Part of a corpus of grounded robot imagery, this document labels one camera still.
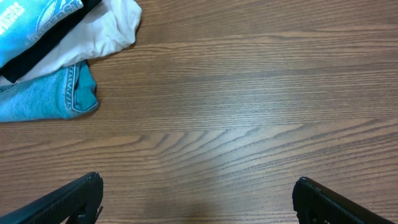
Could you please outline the light blue printed t-shirt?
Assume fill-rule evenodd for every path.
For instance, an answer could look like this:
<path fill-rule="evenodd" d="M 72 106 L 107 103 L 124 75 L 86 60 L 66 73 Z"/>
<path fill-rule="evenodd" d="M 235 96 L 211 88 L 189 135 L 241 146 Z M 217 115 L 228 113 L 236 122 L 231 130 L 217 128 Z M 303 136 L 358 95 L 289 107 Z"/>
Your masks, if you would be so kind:
<path fill-rule="evenodd" d="M 82 7 L 81 0 L 1 0 L 1 66 Z"/>

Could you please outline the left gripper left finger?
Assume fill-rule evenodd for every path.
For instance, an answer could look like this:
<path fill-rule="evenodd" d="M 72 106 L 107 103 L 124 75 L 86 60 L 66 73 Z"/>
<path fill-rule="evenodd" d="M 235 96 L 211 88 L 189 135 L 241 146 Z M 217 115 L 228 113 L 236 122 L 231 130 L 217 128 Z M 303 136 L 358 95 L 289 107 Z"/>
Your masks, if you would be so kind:
<path fill-rule="evenodd" d="M 97 172 L 70 182 L 1 217 L 2 224 L 95 224 L 103 207 L 103 179 Z"/>

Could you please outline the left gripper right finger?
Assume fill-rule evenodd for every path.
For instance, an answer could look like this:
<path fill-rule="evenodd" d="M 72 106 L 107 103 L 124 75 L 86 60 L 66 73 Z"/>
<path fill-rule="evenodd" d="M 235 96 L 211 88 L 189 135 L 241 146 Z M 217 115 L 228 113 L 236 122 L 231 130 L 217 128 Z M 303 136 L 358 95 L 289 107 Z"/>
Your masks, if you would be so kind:
<path fill-rule="evenodd" d="M 296 181 L 292 201 L 300 224 L 394 224 L 308 177 Z"/>

